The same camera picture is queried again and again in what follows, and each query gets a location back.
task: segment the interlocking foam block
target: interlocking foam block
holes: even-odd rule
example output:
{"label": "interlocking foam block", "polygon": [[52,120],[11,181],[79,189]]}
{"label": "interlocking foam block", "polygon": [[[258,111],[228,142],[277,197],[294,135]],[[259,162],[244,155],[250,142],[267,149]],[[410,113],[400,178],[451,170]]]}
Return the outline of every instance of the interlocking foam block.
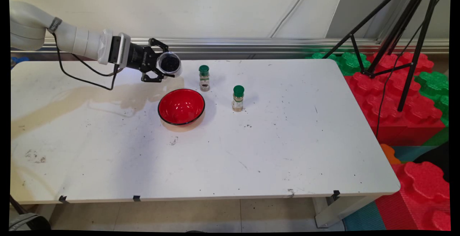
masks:
{"label": "interlocking foam block", "polygon": [[394,139],[393,145],[419,146],[445,128],[441,121],[441,110],[434,102],[421,95],[407,97],[404,109],[407,128]]}
{"label": "interlocking foam block", "polygon": [[377,205],[372,202],[343,219],[347,231],[385,230]]}
{"label": "interlocking foam block", "polygon": [[[359,54],[361,57],[361,61],[363,61],[363,66],[365,69],[369,68],[371,63],[366,60],[366,55]],[[351,76],[355,74],[355,72],[360,72],[361,67],[359,66],[358,58],[356,54],[352,53],[343,53],[340,59],[338,59],[338,63],[340,71],[344,76]]]}
{"label": "interlocking foam block", "polygon": [[[373,62],[376,55],[377,53],[374,53],[372,56],[369,56],[368,58],[369,61]],[[377,64],[374,72],[377,73],[377,72],[381,72],[381,71],[393,68],[397,57],[398,57],[398,54],[390,54],[390,55],[384,54],[380,62]],[[413,53],[402,54],[402,56],[399,57],[398,62],[396,63],[396,67],[410,63],[412,61],[412,57],[414,57]],[[419,60],[417,62],[417,66],[415,67],[414,75],[419,75],[421,72],[432,72],[433,66],[434,66],[434,63],[428,60],[428,57],[425,54],[420,54]],[[409,67],[394,71],[394,73],[396,72],[403,73],[407,76],[409,72]]]}
{"label": "interlocking foam block", "polygon": [[438,101],[442,96],[449,96],[449,81],[439,72],[421,72],[414,79],[420,83],[420,94],[433,101]]}
{"label": "interlocking foam block", "polygon": [[401,190],[377,200],[387,230],[450,231],[449,183],[430,162],[392,164]]}
{"label": "interlocking foam block", "polygon": [[383,153],[385,154],[386,159],[388,160],[390,164],[400,164],[401,163],[401,161],[395,157],[395,150],[392,147],[386,144],[380,144],[380,147],[382,148]]}
{"label": "interlocking foam block", "polygon": [[439,72],[421,72],[414,80],[421,85],[420,94],[432,99],[435,102],[434,106],[442,111],[441,121],[446,126],[424,145],[441,145],[449,140],[449,81],[444,74]]}
{"label": "interlocking foam block", "polygon": [[[402,64],[408,64],[412,62],[412,58],[414,57],[414,53],[405,52],[399,58]],[[432,68],[434,66],[434,62],[428,59],[426,54],[420,54],[419,60],[417,61],[417,66],[415,67],[414,75],[419,75],[421,72],[432,72]]]}
{"label": "interlocking foam block", "polygon": [[[393,73],[388,81],[381,109],[379,143],[419,146],[445,127],[440,120],[442,112],[434,107],[432,100],[419,94],[420,84],[417,82],[411,82],[403,111],[397,111],[405,79],[406,75]],[[376,133],[385,80],[377,77],[371,79],[359,72],[346,80],[369,126]]]}

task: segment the floor tile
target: floor tile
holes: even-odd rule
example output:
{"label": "floor tile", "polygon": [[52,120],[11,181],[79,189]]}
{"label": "floor tile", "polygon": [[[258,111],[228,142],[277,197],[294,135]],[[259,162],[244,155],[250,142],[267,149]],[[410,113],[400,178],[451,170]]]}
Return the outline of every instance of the floor tile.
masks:
{"label": "floor tile", "polygon": [[113,231],[120,203],[59,204],[50,223],[53,230]]}
{"label": "floor tile", "polygon": [[126,202],[115,231],[241,232],[239,200]]}
{"label": "floor tile", "polygon": [[241,200],[243,232],[344,231],[343,223],[318,229],[311,198]]}

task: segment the black cable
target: black cable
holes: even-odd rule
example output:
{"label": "black cable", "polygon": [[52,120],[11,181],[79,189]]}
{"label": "black cable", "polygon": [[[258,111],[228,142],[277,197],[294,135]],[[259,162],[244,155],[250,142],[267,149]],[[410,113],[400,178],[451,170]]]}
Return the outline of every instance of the black cable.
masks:
{"label": "black cable", "polygon": [[116,74],[118,73],[118,65],[117,65],[117,64],[114,64],[114,71],[113,71],[113,76],[114,76],[114,77],[113,77],[113,79],[112,79],[112,86],[111,86],[110,88],[105,87],[105,86],[103,86],[103,85],[99,85],[99,84],[94,83],[94,82],[91,82],[91,81],[87,81],[87,80],[84,80],[84,79],[80,79],[80,78],[74,77],[74,76],[68,74],[67,72],[65,72],[64,68],[62,67],[61,53],[60,53],[59,48],[58,48],[58,40],[56,39],[56,35],[55,35],[55,34],[53,34],[53,36],[54,36],[54,41],[56,42],[57,58],[59,59],[59,66],[61,67],[61,70],[62,70],[62,72],[64,72],[65,75],[67,75],[67,76],[69,76],[69,77],[71,77],[71,78],[74,78],[74,79],[76,79],[76,80],[79,80],[79,81],[82,81],[82,82],[86,82],[86,83],[89,83],[89,84],[91,84],[91,85],[95,85],[95,86],[97,86],[97,87],[102,87],[102,88],[104,88],[104,89],[106,89],[106,90],[113,90],[113,88],[114,88],[114,82],[115,82],[115,77],[116,77]]}
{"label": "black cable", "polygon": [[93,72],[96,72],[97,74],[101,75],[101,76],[104,76],[104,77],[110,77],[110,76],[113,76],[114,73],[110,73],[110,74],[103,74],[103,73],[100,73],[98,72],[97,70],[94,70],[91,66],[89,66],[86,62],[84,62],[82,59],[80,59],[78,56],[76,56],[75,54],[72,54],[75,58],[77,58],[77,60],[79,60],[82,64],[85,64],[86,67],[88,67],[90,70],[92,70]]}
{"label": "black cable", "polygon": [[385,81],[385,84],[383,85],[383,93],[382,93],[382,100],[380,102],[380,107],[378,108],[378,118],[377,118],[377,131],[375,132],[375,138],[378,139],[378,127],[380,125],[380,113],[381,113],[381,110],[382,110],[382,105],[383,105],[383,100],[385,98],[385,88],[386,88],[386,84],[388,83],[388,81],[390,80],[390,77],[391,77],[391,74],[393,74],[395,68],[396,68],[396,64],[398,63],[398,59],[399,57],[401,57],[404,52],[406,51],[407,47],[409,46],[409,44],[412,42],[412,40],[414,39],[414,37],[417,35],[417,33],[419,32],[420,28],[423,26],[423,23],[424,23],[424,20],[422,21],[422,23],[420,24],[419,28],[417,28],[417,30],[415,31],[414,35],[412,36],[412,38],[410,38],[409,42],[407,43],[406,47],[404,47],[404,49],[399,53],[398,57],[396,58],[396,61],[395,61],[395,64],[393,65],[393,68],[391,69],[391,72],[390,72],[390,75],[388,75],[388,78],[386,79]]}

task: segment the black tripod leg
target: black tripod leg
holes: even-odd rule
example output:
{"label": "black tripod leg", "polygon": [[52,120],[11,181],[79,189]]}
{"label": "black tripod leg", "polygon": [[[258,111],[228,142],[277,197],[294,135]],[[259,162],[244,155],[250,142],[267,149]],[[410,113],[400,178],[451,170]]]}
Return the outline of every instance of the black tripod leg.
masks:
{"label": "black tripod leg", "polygon": [[419,61],[420,51],[422,50],[423,41],[425,40],[425,36],[427,35],[428,26],[430,25],[430,20],[433,15],[435,5],[436,0],[430,0],[430,3],[428,4],[427,13],[425,15],[425,19],[423,20],[422,30],[420,31],[420,36],[417,40],[417,46],[415,47],[414,57],[412,58],[413,65],[409,69],[409,74],[407,75],[406,83],[404,84],[404,89],[402,90],[401,100],[399,100],[399,112],[401,112],[404,108],[404,103],[406,102],[406,97],[407,93],[409,92],[410,83],[412,82],[415,67],[417,67],[417,62]]}
{"label": "black tripod leg", "polygon": [[388,49],[388,52],[387,52],[388,55],[391,55],[391,53],[393,53],[394,49],[396,48],[396,45],[398,44],[399,39],[401,39],[401,36],[403,35],[404,30],[406,30],[407,25],[409,24],[410,20],[412,19],[412,16],[414,16],[414,13],[417,10],[417,8],[419,7],[421,1],[422,0],[419,0],[414,5],[414,7],[412,8],[411,12],[409,13],[409,16],[406,18],[406,20],[402,24],[401,28],[399,29],[399,31],[398,31],[398,33],[396,35],[396,39],[391,44],[390,49]]}
{"label": "black tripod leg", "polygon": [[378,5],[365,19],[363,19],[363,21],[361,21],[357,26],[355,26],[355,28],[353,28],[340,42],[338,42],[331,50],[329,50],[329,52],[327,52],[326,55],[324,55],[322,58],[323,59],[326,59],[327,57],[329,57],[333,52],[335,52],[335,50],[337,50],[344,42],[346,42],[348,40],[348,38],[350,38],[350,36],[354,33],[356,33],[356,31],[358,31],[358,29],[360,29],[362,26],[364,26],[365,23],[367,23],[367,21],[369,21],[375,14],[377,14],[385,5],[388,4],[388,2],[390,2],[391,0],[383,0],[382,3],[380,3],[380,5]]}
{"label": "black tripod leg", "polygon": [[374,72],[375,67],[377,67],[378,62],[382,59],[382,56],[385,54],[386,50],[388,49],[388,46],[390,46],[390,43],[396,38],[398,31],[401,29],[401,26],[403,25],[406,18],[409,17],[409,13],[411,13],[412,9],[417,4],[417,2],[419,2],[419,0],[409,1],[408,5],[402,12],[401,16],[399,17],[395,26],[391,30],[390,34],[385,39],[385,41],[382,43],[380,49],[378,50],[377,55],[375,56],[375,59],[372,61],[372,64],[369,66],[368,72],[370,73]]}

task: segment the dirt speck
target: dirt speck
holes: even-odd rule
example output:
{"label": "dirt speck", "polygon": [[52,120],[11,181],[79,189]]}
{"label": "dirt speck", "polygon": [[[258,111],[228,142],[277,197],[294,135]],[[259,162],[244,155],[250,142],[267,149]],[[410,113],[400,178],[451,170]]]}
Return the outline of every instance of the dirt speck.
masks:
{"label": "dirt speck", "polygon": [[174,140],[171,141],[171,142],[169,143],[169,145],[176,145],[178,139],[179,139],[179,137],[175,136],[175,137],[174,137]]}

